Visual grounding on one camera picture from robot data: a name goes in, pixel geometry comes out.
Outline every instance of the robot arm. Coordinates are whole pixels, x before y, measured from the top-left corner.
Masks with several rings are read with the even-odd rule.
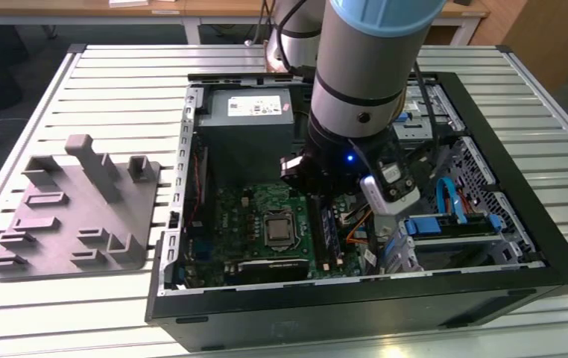
[[[409,73],[444,3],[325,5],[306,146],[301,157],[282,160],[281,178],[310,195],[362,189],[380,215],[393,215],[420,197],[389,125],[402,111]]]

